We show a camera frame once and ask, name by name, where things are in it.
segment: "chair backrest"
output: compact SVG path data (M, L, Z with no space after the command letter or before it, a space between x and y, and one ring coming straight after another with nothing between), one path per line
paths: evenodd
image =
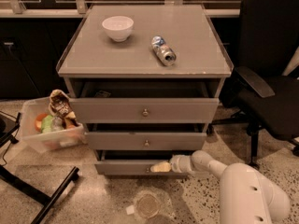
M299 0L242 0L235 66L280 75L299 46Z

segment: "chair armrest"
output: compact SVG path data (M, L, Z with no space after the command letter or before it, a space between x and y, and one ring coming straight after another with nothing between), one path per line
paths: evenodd
M234 71L242 77L260 97L266 98L275 95L272 88L255 72L246 66L235 67Z

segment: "open drawer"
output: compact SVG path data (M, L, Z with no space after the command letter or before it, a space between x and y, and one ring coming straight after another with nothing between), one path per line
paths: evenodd
M96 79L71 105L82 123L209 123L218 98L202 81Z
M197 150L206 133L197 124L94 124L89 147L110 150Z
M170 151L97 150L96 155L100 160L95 164L99 175L187 175L173 172L153 173L150 171L152 165L161 161L169 161L173 155Z

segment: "speckled floor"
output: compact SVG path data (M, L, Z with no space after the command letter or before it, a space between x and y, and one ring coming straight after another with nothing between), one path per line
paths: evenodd
M0 110L11 115L21 111L24 101L2 101ZM217 117L231 110L221 106ZM249 138L245 125L216 126L203 147L215 159L231 164L247 160ZM262 131L259 150L260 172L281 186L290 196L292 211L276 224L299 223L299 158L292 145L273 139ZM7 145L0 149L2 157ZM27 183L51 195L71 171L79 168L79 180L57 202L43 223L168 224L219 223L219 181L208 173L183 179L167 177L106 177L99 175L95 157L87 145L67 147L39 154L23 142L13 145L5 156L6 168ZM158 213L144 218L138 210L142 197L157 201ZM0 223L31 223L41 205L0 180Z

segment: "black cable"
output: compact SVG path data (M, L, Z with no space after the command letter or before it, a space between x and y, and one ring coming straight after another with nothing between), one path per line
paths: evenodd
M14 135L14 138L17 136L18 131L19 131L19 128L18 128L18 130L16 131L16 134ZM7 152L8 152L8 150L9 150L9 148L11 147L11 145L12 145L12 142L10 141L10 142L9 142L9 145L8 145L8 147L7 147L7 149L6 149L6 151L5 151L4 154L2 155L2 160L4 161L4 164L1 164L2 167L4 167L5 165L7 165L7 161L6 161L6 159L5 159L5 156L6 156Z
M17 56L12 52L12 50L11 50L11 47L12 47L12 46L13 46L13 45L9 45L9 46L8 46L8 50L9 50L10 55L11 55L15 60L17 60L17 61L19 62L19 64L21 65L21 67L25 70L25 73L26 73L26 75L28 76L28 78L30 79L31 83L32 83L33 86L35 87L36 92L37 92L37 95L38 95L39 97L42 97L42 95L41 95L41 93L39 92L39 89L38 89L36 83L34 82L33 78L31 77L31 75L30 75L29 71L27 70L26 66L21 62L20 58L17 57Z

